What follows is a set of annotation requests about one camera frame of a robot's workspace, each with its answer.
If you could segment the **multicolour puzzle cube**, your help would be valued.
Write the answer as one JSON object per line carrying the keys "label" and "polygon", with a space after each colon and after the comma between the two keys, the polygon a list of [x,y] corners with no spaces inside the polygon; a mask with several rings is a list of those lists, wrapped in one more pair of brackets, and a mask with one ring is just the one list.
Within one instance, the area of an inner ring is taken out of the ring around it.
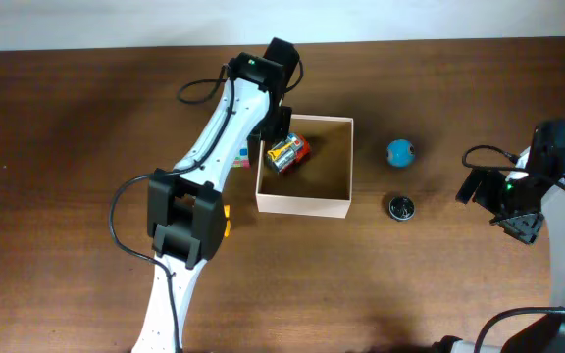
{"label": "multicolour puzzle cube", "polygon": [[248,156],[238,156],[234,159],[232,166],[234,168],[249,168],[250,162]]}

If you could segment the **pink cardboard box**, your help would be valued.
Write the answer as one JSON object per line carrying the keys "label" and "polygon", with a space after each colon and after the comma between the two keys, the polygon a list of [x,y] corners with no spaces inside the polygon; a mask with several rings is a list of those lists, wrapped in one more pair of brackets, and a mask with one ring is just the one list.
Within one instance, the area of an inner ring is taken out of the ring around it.
{"label": "pink cardboard box", "polygon": [[294,115],[290,130],[303,136],[310,154],[278,174],[267,165],[268,142],[259,146],[255,196],[262,213],[346,217],[352,201],[354,121]]}

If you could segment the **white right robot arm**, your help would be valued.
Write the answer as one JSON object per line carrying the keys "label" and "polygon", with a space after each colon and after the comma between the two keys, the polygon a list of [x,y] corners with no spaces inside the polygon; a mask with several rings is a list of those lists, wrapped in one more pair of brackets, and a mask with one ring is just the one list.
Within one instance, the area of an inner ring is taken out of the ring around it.
{"label": "white right robot arm", "polygon": [[[472,166],[457,199],[485,207],[494,215],[493,224],[525,244],[533,243],[540,228],[547,227],[550,303],[501,312],[485,323],[475,341],[446,336],[433,344],[435,352],[565,352],[565,144],[535,142],[507,157],[509,167]],[[535,315],[537,320],[498,347],[485,343],[498,322],[522,315]]]}

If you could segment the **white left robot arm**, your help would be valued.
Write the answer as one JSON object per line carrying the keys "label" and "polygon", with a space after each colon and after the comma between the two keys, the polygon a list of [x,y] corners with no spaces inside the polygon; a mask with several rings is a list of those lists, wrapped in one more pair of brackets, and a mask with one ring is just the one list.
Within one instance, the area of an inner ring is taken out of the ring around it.
{"label": "white left robot arm", "polygon": [[303,75],[296,52],[231,59],[212,81],[220,101],[190,151],[171,170],[145,176],[154,280],[134,351],[182,351],[195,284],[230,231],[222,191],[235,155],[252,133],[273,139],[287,130],[282,100]]}

